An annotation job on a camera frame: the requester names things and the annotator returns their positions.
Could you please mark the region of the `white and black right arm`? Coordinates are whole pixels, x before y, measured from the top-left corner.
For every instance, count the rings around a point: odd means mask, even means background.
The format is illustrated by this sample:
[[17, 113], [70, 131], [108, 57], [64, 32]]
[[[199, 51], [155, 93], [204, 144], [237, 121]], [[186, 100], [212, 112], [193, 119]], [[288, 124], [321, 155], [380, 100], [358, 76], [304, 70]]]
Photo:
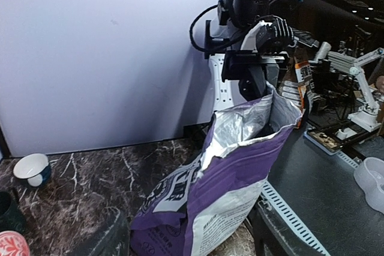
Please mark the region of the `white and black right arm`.
[[191, 45], [204, 54], [212, 75], [213, 111], [234, 106], [232, 85], [247, 100], [277, 86], [281, 52], [292, 31], [269, 14], [270, 0], [218, 0], [201, 12], [189, 29]]

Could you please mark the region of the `purple pet food bag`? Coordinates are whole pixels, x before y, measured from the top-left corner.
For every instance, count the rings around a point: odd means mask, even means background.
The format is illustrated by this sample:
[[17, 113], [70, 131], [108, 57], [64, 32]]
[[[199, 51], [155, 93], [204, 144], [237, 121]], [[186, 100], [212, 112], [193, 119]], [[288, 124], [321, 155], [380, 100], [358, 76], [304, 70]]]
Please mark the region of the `purple pet food bag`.
[[301, 118], [273, 85], [266, 95], [214, 113], [202, 150], [162, 179], [131, 223], [137, 255], [208, 255], [255, 205]]

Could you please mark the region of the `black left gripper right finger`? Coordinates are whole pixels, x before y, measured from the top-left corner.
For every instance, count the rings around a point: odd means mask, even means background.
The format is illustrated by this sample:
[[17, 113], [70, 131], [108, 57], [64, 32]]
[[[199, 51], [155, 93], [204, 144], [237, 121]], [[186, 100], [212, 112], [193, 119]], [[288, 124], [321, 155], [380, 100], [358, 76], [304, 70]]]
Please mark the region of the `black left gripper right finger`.
[[256, 255], [314, 255], [315, 249], [302, 241], [262, 198], [248, 215]]

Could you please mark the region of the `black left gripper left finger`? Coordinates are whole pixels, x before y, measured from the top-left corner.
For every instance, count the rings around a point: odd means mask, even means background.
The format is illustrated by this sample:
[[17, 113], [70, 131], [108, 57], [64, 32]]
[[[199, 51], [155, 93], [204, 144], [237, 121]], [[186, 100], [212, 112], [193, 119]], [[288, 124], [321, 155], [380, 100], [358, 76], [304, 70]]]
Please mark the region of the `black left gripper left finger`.
[[130, 229], [125, 214], [117, 209], [106, 216], [99, 229], [71, 251], [72, 255], [129, 255]]

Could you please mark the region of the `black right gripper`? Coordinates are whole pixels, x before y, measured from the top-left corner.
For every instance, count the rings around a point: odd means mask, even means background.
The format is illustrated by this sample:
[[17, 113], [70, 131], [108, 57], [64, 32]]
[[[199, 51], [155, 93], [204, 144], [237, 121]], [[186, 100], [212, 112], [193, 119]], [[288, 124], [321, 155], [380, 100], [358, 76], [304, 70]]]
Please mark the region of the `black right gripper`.
[[247, 100], [267, 95], [267, 83], [278, 86], [285, 69], [285, 53], [260, 55], [255, 52], [226, 52], [221, 80], [237, 80], [239, 92]]

